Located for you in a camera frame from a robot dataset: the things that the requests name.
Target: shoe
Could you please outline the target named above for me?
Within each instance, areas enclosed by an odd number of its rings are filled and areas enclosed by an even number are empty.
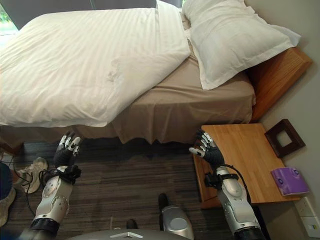
[[[158,203],[159,203],[159,210],[160,212],[162,209],[164,209],[166,206],[169,206],[169,201],[167,198],[167,195],[165,193],[161,193],[158,197]]]
[[[9,207],[16,198],[16,190],[12,187],[9,195],[0,200],[0,227],[6,224],[8,220]]]
[[[126,229],[138,229],[137,222],[133,219],[126,221]]]
[[[39,173],[48,169],[48,162],[42,157],[38,157],[30,166],[18,171],[20,177],[24,178],[21,184],[26,194],[32,194],[40,187]]]

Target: white sneaker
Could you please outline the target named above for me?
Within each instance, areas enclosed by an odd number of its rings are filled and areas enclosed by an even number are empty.
[[[27,166],[25,169],[18,171],[18,174],[27,181],[24,181],[21,186],[24,189],[24,192],[27,194],[32,194],[38,190],[40,187],[39,173],[42,170],[48,169],[48,162],[42,157],[38,157],[30,166]]]
[[[12,187],[9,195],[0,200],[0,227],[6,224],[8,220],[9,207],[16,198],[16,190]]]

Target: window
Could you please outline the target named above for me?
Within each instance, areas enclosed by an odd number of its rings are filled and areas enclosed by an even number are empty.
[[[0,4],[0,48],[17,32],[18,29]]]

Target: white pillow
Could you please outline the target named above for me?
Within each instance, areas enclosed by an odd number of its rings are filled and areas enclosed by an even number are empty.
[[[220,86],[299,41],[293,44],[284,31],[267,24],[243,0],[189,0],[182,10],[191,22],[191,42],[204,90]]]

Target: bedside table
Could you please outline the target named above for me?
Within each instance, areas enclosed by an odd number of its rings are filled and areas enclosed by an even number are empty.
[[[226,164],[233,165],[242,174],[252,204],[277,203],[299,200],[299,196],[282,196],[271,175],[276,168],[283,168],[281,159],[265,137],[265,128],[261,123],[203,125],[221,150]],[[201,195],[201,208],[208,209],[221,206],[217,190],[205,186],[205,174],[212,173],[209,163],[193,155],[197,181]]]

